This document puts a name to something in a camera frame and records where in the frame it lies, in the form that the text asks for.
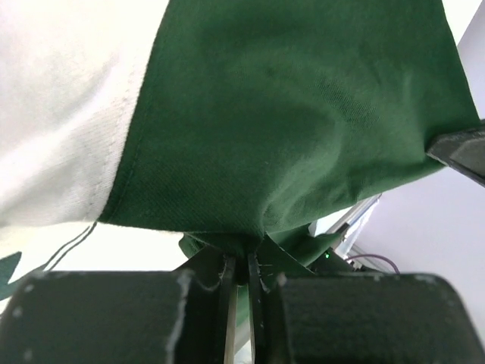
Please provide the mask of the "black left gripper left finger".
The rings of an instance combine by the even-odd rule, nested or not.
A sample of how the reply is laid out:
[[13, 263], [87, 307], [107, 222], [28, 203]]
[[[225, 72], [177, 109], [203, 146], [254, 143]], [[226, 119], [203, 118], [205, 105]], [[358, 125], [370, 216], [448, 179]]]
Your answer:
[[3, 363], [231, 363], [236, 261], [206, 248], [174, 271], [31, 275], [1, 320]]

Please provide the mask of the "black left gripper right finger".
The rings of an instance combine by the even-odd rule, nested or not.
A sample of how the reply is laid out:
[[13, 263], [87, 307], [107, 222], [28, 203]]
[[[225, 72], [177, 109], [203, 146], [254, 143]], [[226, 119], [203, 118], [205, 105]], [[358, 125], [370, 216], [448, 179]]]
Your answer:
[[271, 240], [247, 268], [256, 363], [477, 361], [477, 332], [439, 276], [314, 273]]

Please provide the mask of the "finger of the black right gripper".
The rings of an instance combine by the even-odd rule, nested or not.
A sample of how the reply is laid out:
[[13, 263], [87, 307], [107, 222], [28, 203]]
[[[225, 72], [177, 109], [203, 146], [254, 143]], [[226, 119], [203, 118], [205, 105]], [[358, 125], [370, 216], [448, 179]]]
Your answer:
[[484, 120], [477, 127], [437, 136], [426, 153], [440, 164], [484, 187]]

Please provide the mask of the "cream and green t-shirt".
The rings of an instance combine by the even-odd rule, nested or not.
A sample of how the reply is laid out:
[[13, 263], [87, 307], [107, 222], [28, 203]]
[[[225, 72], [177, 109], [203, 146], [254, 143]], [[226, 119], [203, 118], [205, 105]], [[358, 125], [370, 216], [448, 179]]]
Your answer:
[[281, 241], [479, 122], [441, 1], [3, 1], [1, 297], [146, 254], [97, 224]]

